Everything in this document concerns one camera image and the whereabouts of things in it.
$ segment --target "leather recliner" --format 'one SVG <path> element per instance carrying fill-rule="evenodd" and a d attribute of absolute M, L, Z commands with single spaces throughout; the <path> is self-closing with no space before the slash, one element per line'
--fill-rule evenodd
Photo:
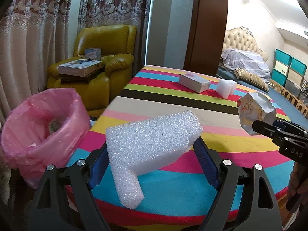
<path fill-rule="evenodd" d="M 47 88 L 75 88 L 89 115 L 99 117 L 131 80 L 136 33 L 136 27 L 131 25 L 101 26 L 82 30 L 75 42 L 74 57 L 48 68 Z M 58 66 L 84 58 L 85 49 L 88 48 L 101 49 L 101 61 L 105 71 L 89 83 L 62 83 Z"/>

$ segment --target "pink plastic bag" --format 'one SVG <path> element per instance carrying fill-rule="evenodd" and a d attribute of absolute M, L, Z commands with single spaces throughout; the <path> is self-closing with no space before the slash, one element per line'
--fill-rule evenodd
<path fill-rule="evenodd" d="M 49 134 L 49 123 L 61 128 Z M 30 96 L 7 118 L 2 131 L 4 159 L 32 188 L 46 166 L 65 167 L 79 140 L 90 128 L 89 115 L 74 88 L 52 88 Z"/>

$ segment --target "pillow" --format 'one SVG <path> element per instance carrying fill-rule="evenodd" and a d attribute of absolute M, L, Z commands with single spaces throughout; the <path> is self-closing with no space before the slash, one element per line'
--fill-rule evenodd
<path fill-rule="evenodd" d="M 250 73 L 249 71 L 246 71 L 244 69 L 241 68 L 235 68 L 234 69 L 234 74 L 236 76 L 237 79 L 242 80 L 244 82 L 247 82 L 251 85 L 254 85 L 255 87 L 262 89 L 266 92 L 269 91 L 269 87 L 266 84 L 266 82 L 258 77 L 257 75 Z"/>

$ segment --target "metal screw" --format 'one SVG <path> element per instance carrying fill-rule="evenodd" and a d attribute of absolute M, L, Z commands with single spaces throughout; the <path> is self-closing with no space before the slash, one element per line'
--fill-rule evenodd
<path fill-rule="evenodd" d="M 53 170 L 53 169 L 54 169 L 54 165 L 50 164 L 50 165 L 47 166 L 46 169 L 47 169 L 47 170 Z"/>
<path fill-rule="evenodd" d="M 84 159 L 80 159 L 77 161 L 77 165 L 78 166 L 83 166 L 86 163 L 86 161 Z"/>
<path fill-rule="evenodd" d="M 262 170 L 262 166 L 261 166 L 260 164 L 256 164 L 254 167 L 255 167 L 257 170 Z"/>
<path fill-rule="evenodd" d="M 223 163 L 226 166 L 230 166 L 232 164 L 232 162 L 230 160 L 224 160 Z"/>

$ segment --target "storage bin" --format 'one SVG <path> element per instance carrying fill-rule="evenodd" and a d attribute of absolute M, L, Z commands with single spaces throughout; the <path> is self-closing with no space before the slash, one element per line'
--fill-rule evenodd
<path fill-rule="evenodd" d="M 282 50 L 276 49 L 276 60 L 290 67 L 292 57 L 283 52 Z"/>
<path fill-rule="evenodd" d="M 298 99 L 299 99 L 300 101 L 302 101 L 303 104 L 304 104 L 306 107 L 308 106 L 308 96 L 307 96 L 306 93 L 304 93 L 304 92 L 301 91 L 301 92 L 299 93 Z"/>
<path fill-rule="evenodd" d="M 294 71 L 292 68 L 289 69 L 288 79 L 295 83 L 297 86 L 301 87 L 303 81 L 303 76 Z"/>
<path fill-rule="evenodd" d="M 308 94 L 308 81 L 304 78 L 303 82 L 301 83 L 301 91 Z"/>
<path fill-rule="evenodd" d="M 291 68 L 303 76 L 305 75 L 306 70 L 307 70 L 307 66 L 302 61 L 294 57 L 292 57 L 292 60 L 291 60 Z"/>
<path fill-rule="evenodd" d="M 278 82 L 281 86 L 285 86 L 285 82 L 287 80 L 287 76 L 284 75 L 283 73 L 279 72 L 278 70 L 276 69 L 273 69 L 273 72 L 272 72 L 272 79 L 275 81 L 275 82 Z"/>
<path fill-rule="evenodd" d="M 280 61 L 276 61 L 275 69 L 278 70 L 280 73 L 283 73 L 284 75 L 288 75 L 289 66 L 283 64 Z"/>
<path fill-rule="evenodd" d="M 301 87 L 297 86 L 296 84 L 291 82 L 289 79 L 287 79 L 285 83 L 285 89 L 288 90 L 295 97 L 298 97 L 299 93 L 301 92 Z"/>

